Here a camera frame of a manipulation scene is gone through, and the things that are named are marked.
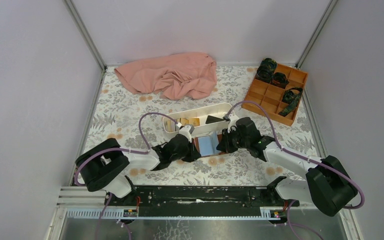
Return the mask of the gold VIP card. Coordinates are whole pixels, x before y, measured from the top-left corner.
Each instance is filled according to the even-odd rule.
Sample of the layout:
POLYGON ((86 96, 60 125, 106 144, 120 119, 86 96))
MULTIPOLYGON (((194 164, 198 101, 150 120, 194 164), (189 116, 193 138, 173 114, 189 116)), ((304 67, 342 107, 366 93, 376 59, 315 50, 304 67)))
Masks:
POLYGON ((188 118, 187 121, 189 125, 193 125, 194 127, 199 127, 201 125, 198 117, 188 118))
POLYGON ((185 125, 188 125, 189 124, 189 120, 187 118, 177 118, 175 120, 175 127, 176 128, 179 128, 180 126, 185 126, 185 125))

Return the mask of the brown leather card holder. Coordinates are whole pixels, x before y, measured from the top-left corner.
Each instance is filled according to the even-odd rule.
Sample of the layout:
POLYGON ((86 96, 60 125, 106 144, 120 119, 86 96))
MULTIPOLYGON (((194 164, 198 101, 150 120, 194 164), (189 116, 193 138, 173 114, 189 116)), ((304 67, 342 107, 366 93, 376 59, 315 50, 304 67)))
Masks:
POLYGON ((213 131, 210 135, 195 137, 194 143, 197 151, 201 157, 214 157, 225 154, 220 150, 217 150, 217 146, 221 142, 222 134, 213 131))

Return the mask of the dark grey card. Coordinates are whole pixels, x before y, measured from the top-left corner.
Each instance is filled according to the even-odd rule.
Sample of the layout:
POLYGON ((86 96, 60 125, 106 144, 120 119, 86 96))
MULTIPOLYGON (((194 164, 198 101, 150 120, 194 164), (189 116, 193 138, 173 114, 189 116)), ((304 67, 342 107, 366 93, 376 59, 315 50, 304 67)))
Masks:
POLYGON ((223 121, 224 121, 223 118, 216 117, 216 116, 213 116, 213 115, 208 115, 206 120, 205 120, 205 124, 209 125, 209 124, 223 122, 223 121))

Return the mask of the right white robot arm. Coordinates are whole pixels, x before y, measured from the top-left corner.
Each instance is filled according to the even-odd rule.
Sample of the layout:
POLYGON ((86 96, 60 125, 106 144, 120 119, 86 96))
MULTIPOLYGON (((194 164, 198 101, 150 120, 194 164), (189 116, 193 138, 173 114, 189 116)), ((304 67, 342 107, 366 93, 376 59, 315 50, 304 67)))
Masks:
POLYGON ((360 189, 336 157, 310 157, 281 146, 275 137, 262 135, 249 117, 231 114, 223 119, 228 126, 222 130, 217 150, 230 154, 246 149, 252 157, 279 165, 302 178, 285 178, 270 184, 283 200, 312 203, 330 217, 351 208, 348 204, 360 189))

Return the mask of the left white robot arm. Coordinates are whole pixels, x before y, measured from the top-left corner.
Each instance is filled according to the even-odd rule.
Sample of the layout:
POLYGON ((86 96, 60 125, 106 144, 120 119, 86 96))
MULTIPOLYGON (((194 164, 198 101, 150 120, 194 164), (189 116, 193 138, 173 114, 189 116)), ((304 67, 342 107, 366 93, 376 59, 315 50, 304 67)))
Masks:
POLYGON ((181 134, 151 147, 148 152, 122 148, 115 138, 109 138, 75 160, 73 179, 77 186, 86 187, 89 192, 105 190, 121 199, 134 190, 126 172, 160 171, 177 160, 191 163, 200 157, 194 141, 181 134))

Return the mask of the stack of cards in tray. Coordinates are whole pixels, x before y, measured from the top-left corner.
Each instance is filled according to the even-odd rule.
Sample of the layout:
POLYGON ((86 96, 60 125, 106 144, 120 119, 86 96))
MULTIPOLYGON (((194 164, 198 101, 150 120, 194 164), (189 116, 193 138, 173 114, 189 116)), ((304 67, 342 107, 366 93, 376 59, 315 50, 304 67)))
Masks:
POLYGON ((177 131, 177 127, 178 127, 177 124, 174 121, 172 121, 172 120, 168 120, 166 122, 166 130, 169 133, 176 132, 177 131))

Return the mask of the wooden compartment organizer box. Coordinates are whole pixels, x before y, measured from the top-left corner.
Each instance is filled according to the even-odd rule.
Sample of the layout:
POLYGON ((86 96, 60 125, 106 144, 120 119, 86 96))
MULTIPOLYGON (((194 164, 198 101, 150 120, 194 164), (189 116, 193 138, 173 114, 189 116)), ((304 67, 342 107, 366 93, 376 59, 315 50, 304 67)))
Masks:
POLYGON ((285 89, 276 87, 271 83, 266 83, 255 78, 247 91, 247 94, 244 98, 246 101, 242 104, 242 107, 251 112, 257 113, 264 116, 266 112, 270 119, 277 121, 287 126, 291 126, 296 118, 298 113, 298 107, 301 102, 301 99, 298 103, 298 107, 287 116, 279 115, 279 112, 283 110, 287 104, 282 102, 282 97, 286 90, 290 88, 303 88, 308 79, 308 73, 300 69, 293 68, 291 66, 286 66, 277 62, 277 68, 274 73, 280 72, 286 75, 289 84, 285 89))

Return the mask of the unrolled dark patterned tie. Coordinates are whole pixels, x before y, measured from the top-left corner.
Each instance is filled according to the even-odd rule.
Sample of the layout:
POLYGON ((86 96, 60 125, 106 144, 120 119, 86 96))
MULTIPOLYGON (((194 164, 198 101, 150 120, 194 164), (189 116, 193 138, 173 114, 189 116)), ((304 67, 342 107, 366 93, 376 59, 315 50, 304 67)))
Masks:
POLYGON ((301 87, 292 87, 284 92, 281 102, 287 104, 287 106, 278 113, 280 116, 286 117, 298 107, 303 90, 301 87))

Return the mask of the small rolled dark tie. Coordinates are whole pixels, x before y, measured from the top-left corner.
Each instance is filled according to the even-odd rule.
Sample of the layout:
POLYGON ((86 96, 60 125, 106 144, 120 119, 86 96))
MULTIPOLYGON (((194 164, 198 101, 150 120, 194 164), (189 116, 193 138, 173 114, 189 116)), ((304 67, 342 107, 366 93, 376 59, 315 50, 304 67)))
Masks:
POLYGON ((285 89, 286 86, 289 84, 289 80, 287 79, 287 77, 284 73, 275 72, 272 75, 272 79, 271 79, 270 84, 274 85, 275 87, 285 89))

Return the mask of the pink crumpled cloth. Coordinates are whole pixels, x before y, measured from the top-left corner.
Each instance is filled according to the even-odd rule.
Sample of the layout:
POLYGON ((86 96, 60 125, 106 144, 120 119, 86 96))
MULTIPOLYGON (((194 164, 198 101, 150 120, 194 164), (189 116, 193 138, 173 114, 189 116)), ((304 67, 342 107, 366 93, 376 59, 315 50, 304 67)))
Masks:
POLYGON ((133 94, 160 93, 169 100, 200 100, 217 84, 217 62, 207 53, 186 52, 140 59, 114 69, 121 84, 133 94))

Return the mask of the large rolled dark tie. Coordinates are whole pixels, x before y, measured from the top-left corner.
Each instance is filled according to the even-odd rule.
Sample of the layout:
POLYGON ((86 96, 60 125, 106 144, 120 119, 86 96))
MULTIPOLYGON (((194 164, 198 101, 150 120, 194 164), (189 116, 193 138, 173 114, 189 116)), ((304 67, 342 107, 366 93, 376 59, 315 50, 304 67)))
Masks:
POLYGON ((259 81, 269 84, 273 78, 273 74, 277 66, 278 64, 274 59, 269 57, 264 58, 256 70, 255 78, 259 81))

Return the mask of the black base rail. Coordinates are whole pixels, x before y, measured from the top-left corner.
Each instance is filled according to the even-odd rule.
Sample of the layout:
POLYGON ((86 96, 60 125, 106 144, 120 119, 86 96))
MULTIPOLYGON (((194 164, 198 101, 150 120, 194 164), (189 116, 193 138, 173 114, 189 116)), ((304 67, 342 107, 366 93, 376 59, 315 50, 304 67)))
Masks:
POLYGON ((290 199, 282 199, 273 187, 139 185, 127 196, 106 196, 114 207, 133 207, 139 217, 262 217, 263 210, 286 213, 290 199))

